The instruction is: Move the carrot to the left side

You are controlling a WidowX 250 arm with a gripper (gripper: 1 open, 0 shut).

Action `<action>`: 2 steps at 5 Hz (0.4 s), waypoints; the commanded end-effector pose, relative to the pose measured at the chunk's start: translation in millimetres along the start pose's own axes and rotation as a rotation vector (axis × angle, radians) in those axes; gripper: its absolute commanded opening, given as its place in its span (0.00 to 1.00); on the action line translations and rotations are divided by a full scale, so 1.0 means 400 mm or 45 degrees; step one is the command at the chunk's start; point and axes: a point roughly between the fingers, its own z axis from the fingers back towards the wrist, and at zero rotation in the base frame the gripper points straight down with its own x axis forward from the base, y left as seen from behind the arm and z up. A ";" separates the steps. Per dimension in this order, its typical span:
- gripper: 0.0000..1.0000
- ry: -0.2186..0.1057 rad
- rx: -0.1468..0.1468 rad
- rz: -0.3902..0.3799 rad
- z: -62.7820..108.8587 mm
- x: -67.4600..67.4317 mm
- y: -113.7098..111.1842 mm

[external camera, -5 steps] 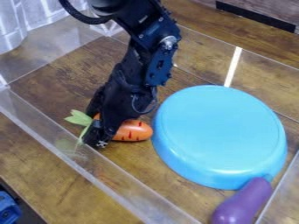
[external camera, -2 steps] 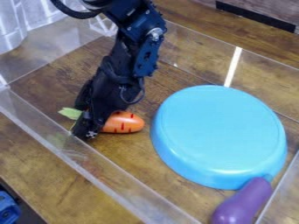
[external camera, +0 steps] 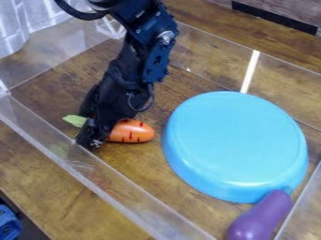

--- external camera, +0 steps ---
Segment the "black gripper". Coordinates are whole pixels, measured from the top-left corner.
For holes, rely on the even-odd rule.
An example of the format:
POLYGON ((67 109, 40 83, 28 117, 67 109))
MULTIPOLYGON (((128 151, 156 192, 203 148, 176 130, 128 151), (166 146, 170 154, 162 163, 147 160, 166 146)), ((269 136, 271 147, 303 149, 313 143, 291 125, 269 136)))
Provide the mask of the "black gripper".
POLYGON ((174 43, 172 31, 164 31, 148 45, 126 35, 122 51, 79 108, 79 115, 87 119, 75 140, 85 149, 100 147, 116 122, 150 107, 146 103, 154 98, 152 84, 160 83, 168 74, 174 43))

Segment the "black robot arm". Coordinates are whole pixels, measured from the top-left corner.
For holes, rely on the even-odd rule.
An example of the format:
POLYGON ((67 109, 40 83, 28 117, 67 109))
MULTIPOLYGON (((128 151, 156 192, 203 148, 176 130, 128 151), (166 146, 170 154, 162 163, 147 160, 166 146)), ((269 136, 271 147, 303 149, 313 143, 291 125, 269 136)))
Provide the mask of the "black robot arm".
POLYGON ((162 0, 85 1, 91 13, 76 10, 65 0, 53 0, 73 18, 91 21, 112 16, 127 30, 122 51, 79 109, 87 121, 76 142, 92 149, 105 142, 120 120, 131 119, 151 106, 154 85, 168 74, 171 48, 179 31, 162 0))

